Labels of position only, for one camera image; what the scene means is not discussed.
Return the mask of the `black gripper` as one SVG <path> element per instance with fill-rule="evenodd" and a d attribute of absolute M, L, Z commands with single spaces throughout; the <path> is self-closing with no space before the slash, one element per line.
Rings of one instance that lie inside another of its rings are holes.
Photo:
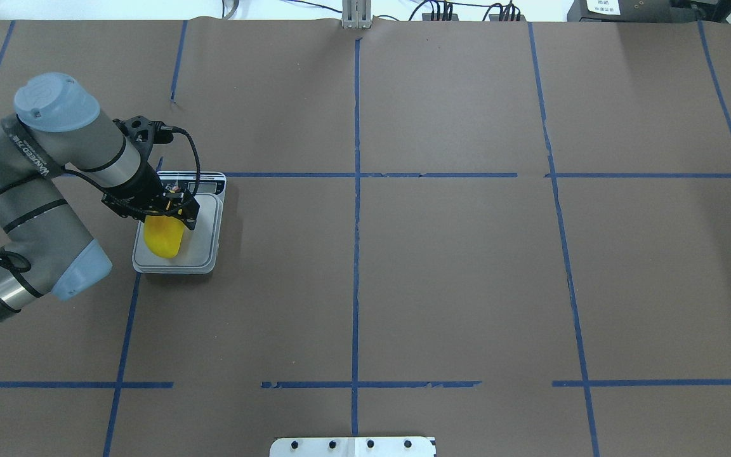
<path fill-rule="evenodd" d="M 189 138 L 183 128 L 134 116 L 112 121 L 125 137 L 124 151 L 134 147 L 140 156 L 136 173 L 124 184 L 107 187 L 102 197 L 104 205 L 121 217 L 145 221 L 146 216 L 170 216 L 194 231 L 200 211 L 199 202 L 190 190 L 168 190 L 148 159 L 154 145 L 173 142 L 175 134 Z"/>

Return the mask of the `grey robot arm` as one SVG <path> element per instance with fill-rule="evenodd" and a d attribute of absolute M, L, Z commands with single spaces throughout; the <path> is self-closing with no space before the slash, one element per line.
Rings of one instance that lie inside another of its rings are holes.
<path fill-rule="evenodd" d="M 111 119 L 75 78 L 34 76 L 0 119 L 0 323 L 46 295 L 76 297 L 112 263 L 53 180 L 77 176 L 117 216 L 194 229 L 195 191 L 162 184 L 148 157 L 183 128 L 136 116 Z"/>

